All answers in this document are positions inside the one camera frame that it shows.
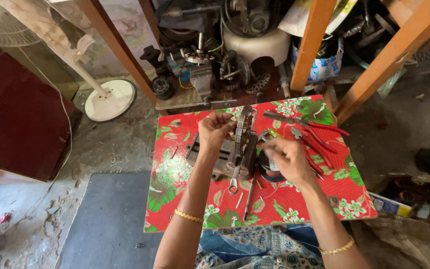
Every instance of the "gold bracelet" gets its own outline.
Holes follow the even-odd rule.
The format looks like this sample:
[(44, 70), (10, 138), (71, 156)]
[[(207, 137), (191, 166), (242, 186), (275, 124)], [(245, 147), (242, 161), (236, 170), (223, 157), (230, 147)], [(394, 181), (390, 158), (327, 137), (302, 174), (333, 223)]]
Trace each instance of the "gold bracelet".
[(196, 221), (196, 222), (204, 222), (204, 220), (203, 219), (199, 219), (199, 218), (196, 218), (196, 217), (193, 217), (193, 216), (190, 216), (190, 215), (188, 215), (188, 214), (185, 214), (184, 212), (181, 212), (181, 211), (178, 211), (177, 209), (175, 209), (175, 214), (177, 214), (177, 215), (179, 215), (179, 216), (182, 216), (182, 217), (184, 217), (184, 218), (188, 218), (188, 219), (190, 219), (190, 220), (193, 220), (193, 221)]
[(355, 240), (353, 239), (353, 237), (352, 236), (349, 236), (349, 237), (351, 237), (351, 241), (349, 241), (348, 244), (342, 246), (341, 248), (337, 248), (334, 250), (322, 250), (320, 247), (318, 247), (318, 249), (320, 250), (321, 254), (325, 254), (325, 255), (334, 255), (341, 251), (348, 250), (350, 247), (352, 247), (355, 244)]

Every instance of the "yellow wire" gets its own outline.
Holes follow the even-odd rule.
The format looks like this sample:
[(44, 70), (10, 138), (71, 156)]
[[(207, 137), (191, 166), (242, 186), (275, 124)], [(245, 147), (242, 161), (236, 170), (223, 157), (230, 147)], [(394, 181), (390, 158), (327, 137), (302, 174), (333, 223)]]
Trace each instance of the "yellow wire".
[(193, 88), (193, 86), (192, 86), (192, 87), (189, 87), (189, 88), (184, 87), (184, 86), (182, 85), (182, 81), (180, 80), (180, 77), (179, 77), (179, 83), (180, 83), (180, 87), (182, 87), (182, 88), (184, 88), (184, 89), (191, 89), (191, 88)]

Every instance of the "red-handled pliers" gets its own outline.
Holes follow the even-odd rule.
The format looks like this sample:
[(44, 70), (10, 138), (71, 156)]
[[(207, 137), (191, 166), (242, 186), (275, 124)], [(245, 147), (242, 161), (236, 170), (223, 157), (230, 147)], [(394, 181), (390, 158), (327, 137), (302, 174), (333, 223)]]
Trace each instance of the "red-handled pliers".
[(295, 122), (298, 123), (299, 125), (303, 126), (304, 130), (308, 133), (310, 133), (314, 140), (316, 140), (319, 144), (321, 144), (325, 149), (327, 149), (328, 151), (337, 154), (338, 151), (332, 147), (330, 147), (328, 144), (326, 144), (323, 140), (321, 140), (313, 131), (313, 129), (311, 127), (316, 127), (319, 129), (325, 129), (325, 130), (330, 130), (330, 131), (335, 131), (337, 133), (340, 133), (342, 135), (345, 136), (349, 136), (349, 133), (338, 128), (335, 126), (331, 126), (331, 125), (322, 125), (322, 124), (316, 124), (316, 123), (312, 123), (312, 122), (308, 122), (305, 119), (302, 119), (301, 117), (296, 117)]
[[(319, 154), (319, 156), (324, 160), (324, 162), (326, 163), (326, 166), (333, 169), (333, 164), (331, 162), (331, 160), (328, 158), (328, 156), (326, 156), (326, 154), (323, 152), (323, 150), (318, 146), (318, 144), (316, 143), (312, 143), (311, 140), (309, 139), (309, 137), (307, 135), (303, 135), (301, 131), (299, 131), (298, 129), (296, 129), (295, 127), (291, 128), (291, 133), (293, 134), (293, 136), (296, 139), (301, 139), (301, 141), (303, 142), (303, 144), (306, 144), (308, 146), (310, 146), (316, 153)], [(323, 174), (323, 170), (314, 163), (314, 161), (311, 159), (310, 155), (307, 152), (306, 147), (304, 147), (305, 149), (305, 154), (306, 154), (306, 158), (308, 159), (308, 162), (310, 163), (310, 166), (315, 169), (318, 174)]]

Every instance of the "hand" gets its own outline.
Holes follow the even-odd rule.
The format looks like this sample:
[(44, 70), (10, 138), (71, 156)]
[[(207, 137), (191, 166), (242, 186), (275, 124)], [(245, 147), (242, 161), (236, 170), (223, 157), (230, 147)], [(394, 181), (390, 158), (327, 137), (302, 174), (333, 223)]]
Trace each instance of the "hand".
[(298, 141), (283, 138), (273, 138), (263, 144), (266, 156), (274, 160), (281, 174), (298, 187), (316, 183), (316, 175), (311, 170), (303, 147)]
[(236, 125), (230, 113), (211, 113), (198, 123), (200, 153), (220, 156), (220, 148)]

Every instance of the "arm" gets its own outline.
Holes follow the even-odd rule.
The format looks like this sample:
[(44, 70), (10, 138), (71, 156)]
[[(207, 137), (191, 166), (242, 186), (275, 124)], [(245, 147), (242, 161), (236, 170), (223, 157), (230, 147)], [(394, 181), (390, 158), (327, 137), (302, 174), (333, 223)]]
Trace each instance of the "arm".
[[(203, 219), (210, 177), (220, 147), (236, 122), (230, 113), (211, 113), (198, 124), (200, 151), (177, 209)], [(202, 223), (174, 214), (160, 242), (154, 268), (192, 268)]]
[[(346, 245), (351, 238), (315, 180), (315, 174), (306, 160), (303, 145), (298, 141), (275, 138), (266, 142), (263, 149), (266, 155), (275, 161), (282, 175), (300, 188), (320, 248), (334, 250)], [(322, 257), (327, 269), (369, 268), (356, 245), (334, 255), (323, 254)]]

